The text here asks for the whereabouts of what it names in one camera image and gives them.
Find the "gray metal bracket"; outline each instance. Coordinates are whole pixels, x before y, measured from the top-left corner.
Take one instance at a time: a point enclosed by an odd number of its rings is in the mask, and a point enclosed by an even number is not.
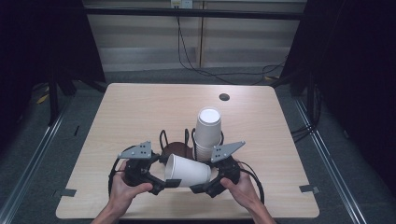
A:
[[[134,147],[128,147],[118,156],[119,159],[151,159],[151,142],[147,141]]]
[[[320,193],[319,188],[314,187],[312,185],[303,185],[303,186],[300,186],[299,188],[300,188],[301,193],[306,193],[306,192],[310,192],[310,191],[312,191],[312,193],[314,193],[314,194]]]
[[[227,159],[228,157],[231,156],[231,154],[235,153],[236,150],[238,150],[240,147],[242,147],[245,144],[245,141],[241,142],[236,142],[236,143],[230,143],[222,146],[215,146],[212,151],[212,158],[210,161],[212,163],[217,162],[217,161],[222,161],[224,159]]]
[[[55,198],[62,198],[62,196],[74,197],[76,192],[77,192],[76,189],[57,189],[55,190],[55,192],[53,192],[52,197]]]

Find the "white paper cup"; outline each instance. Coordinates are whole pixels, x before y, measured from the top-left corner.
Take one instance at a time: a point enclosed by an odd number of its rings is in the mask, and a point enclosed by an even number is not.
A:
[[[194,139],[206,148],[217,146],[221,141],[221,114],[215,107],[207,106],[199,112]]]
[[[165,180],[181,179],[179,187],[188,188],[205,184],[210,180],[210,167],[198,161],[192,161],[171,154],[165,167]]]
[[[195,148],[193,150],[196,150],[196,154],[197,154],[196,160],[210,161],[210,158],[212,157],[213,147],[202,147],[199,144],[195,143]]]

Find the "metal rail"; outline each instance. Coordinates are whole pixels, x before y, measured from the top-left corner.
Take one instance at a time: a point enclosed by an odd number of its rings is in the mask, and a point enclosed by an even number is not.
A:
[[[64,113],[70,105],[70,102],[71,99],[69,98],[65,103],[64,109],[61,111],[58,118],[46,130],[43,138],[41,139],[41,142],[38,144],[38,147],[35,150],[35,154],[33,155],[32,159],[30,159],[29,164],[23,171],[23,174],[21,175],[21,178],[19,179],[17,185],[15,186],[14,190],[12,190],[2,209],[0,210],[1,224],[11,223],[15,214],[17,213],[23,197],[29,189],[33,177],[35,176],[35,173],[37,172],[41,162],[43,161],[53,137],[58,132],[58,129],[61,126],[62,120],[64,118]]]
[[[123,16],[165,16],[165,17],[204,17],[204,18],[236,18],[300,21],[305,19],[304,13],[235,11],[214,9],[186,8],[153,8],[153,7],[30,7],[41,13],[84,13],[91,15],[123,15]]]
[[[310,127],[311,122],[309,117],[306,115],[306,108],[304,103],[301,100],[296,100],[297,108],[300,112],[301,117],[304,120],[305,126]],[[355,197],[352,195],[351,191],[349,190],[347,183],[345,182],[344,178],[341,176],[337,166],[335,165],[334,160],[332,159],[332,155],[330,154],[329,150],[327,149],[326,145],[323,142],[318,130],[312,131],[310,134],[312,140],[317,147],[318,153],[323,160],[323,163],[329,172],[330,178],[334,183],[335,187],[337,188],[338,193],[340,194],[341,200],[346,207],[350,217],[352,218],[353,223],[355,224],[367,224],[366,219],[355,200]]]

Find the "forearm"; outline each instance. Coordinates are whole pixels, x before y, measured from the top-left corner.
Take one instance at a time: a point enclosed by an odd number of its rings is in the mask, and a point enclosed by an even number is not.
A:
[[[255,203],[247,208],[256,224],[275,224],[267,208],[262,203]]]
[[[119,220],[120,216],[116,215],[109,206],[106,206],[91,224],[114,224]]]

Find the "dark coaster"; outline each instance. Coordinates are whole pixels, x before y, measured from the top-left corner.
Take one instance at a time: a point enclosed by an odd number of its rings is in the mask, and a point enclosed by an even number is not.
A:
[[[181,142],[173,142],[163,148],[163,154],[161,155],[163,164],[167,163],[168,158],[172,153],[179,157],[193,160],[191,147],[188,147]]]

